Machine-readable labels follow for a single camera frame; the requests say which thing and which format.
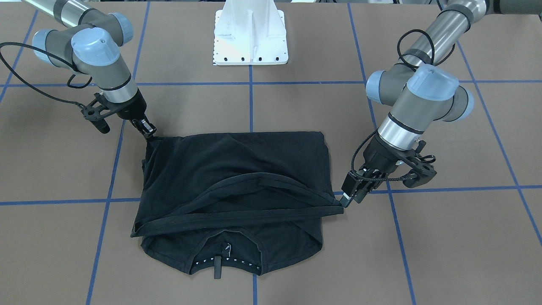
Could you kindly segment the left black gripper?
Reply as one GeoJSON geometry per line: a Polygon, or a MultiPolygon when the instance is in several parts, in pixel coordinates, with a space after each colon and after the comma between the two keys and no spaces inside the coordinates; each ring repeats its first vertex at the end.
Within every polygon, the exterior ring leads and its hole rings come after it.
{"type": "Polygon", "coordinates": [[[379,135],[373,135],[363,152],[365,162],[358,174],[350,170],[345,177],[341,186],[341,205],[347,208],[351,202],[361,203],[368,193],[385,181],[401,181],[403,185],[413,189],[432,180],[436,175],[432,165],[436,158],[434,155],[421,156],[426,141],[415,142],[418,143],[416,149],[402,151],[387,144],[379,135]],[[409,172],[400,177],[389,177],[398,168],[400,161],[411,168],[409,172]]]}

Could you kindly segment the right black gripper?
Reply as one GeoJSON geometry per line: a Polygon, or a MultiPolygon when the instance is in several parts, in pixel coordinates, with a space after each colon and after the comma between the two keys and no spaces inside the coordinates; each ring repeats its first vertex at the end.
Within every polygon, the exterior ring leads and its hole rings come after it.
{"type": "Polygon", "coordinates": [[[83,117],[90,121],[93,126],[103,134],[110,131],[106,117],[116,114],[124,120],[128,120],[144,137],[151,139],[157,132],[157,128],[145,115],[147,103],[138,90],[133,98],[123,103],[113,103],[106,99],[104,94],[95,93],[94,100],[81,109],[83,117]]]}

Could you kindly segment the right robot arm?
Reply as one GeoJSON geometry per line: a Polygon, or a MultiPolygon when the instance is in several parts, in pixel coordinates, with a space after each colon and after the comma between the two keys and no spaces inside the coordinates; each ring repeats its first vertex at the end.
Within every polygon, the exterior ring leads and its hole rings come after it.
{"type": "Polygon", "coordinates": [[[45,29],[35,33],[35,54],[47,64],[68,68],[73,74],[88,75],[100,92],[81,112],[101,133],[110,128],[107,116],[128,120],[145,138],[156,127],[147,119],[145,102],[135,79],[120,53],[133,38],[133,27],[124,15],[105,14],[81,0],[29,0],[54,17],[65,30],[45,29]]]}

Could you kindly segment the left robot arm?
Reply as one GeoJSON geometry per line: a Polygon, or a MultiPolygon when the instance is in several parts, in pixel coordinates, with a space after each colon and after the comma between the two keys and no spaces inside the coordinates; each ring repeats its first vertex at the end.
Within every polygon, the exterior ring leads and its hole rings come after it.
{"type": "Polygon", "coordinates": [[[436,171],[435,156],[422,156],[422,134],[436,121],[466,118],[474,107],[472,93],[451,73],[439,68],[452,54],[463,33],[486,15],[540,15],[540,0],[450,0],[421,37],[405,51],[397,45],[398,62],[388,71],[375,71],[366,82],[368,99],[391,110],[360,148],[364,164],[351,161],[340,203],[360,203],[401,164],[410,170],[397,178],[409,189],[428,183],[436,171]]]}

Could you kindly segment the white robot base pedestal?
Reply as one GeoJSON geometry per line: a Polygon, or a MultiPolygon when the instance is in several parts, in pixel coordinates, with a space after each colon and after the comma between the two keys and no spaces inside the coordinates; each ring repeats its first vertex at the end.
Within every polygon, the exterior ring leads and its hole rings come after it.
{"type": "Polygon", "coordinates": [[[227,0],[215,13],[213,64],[286,64],[285,14],[273,0],[227,0]]]}

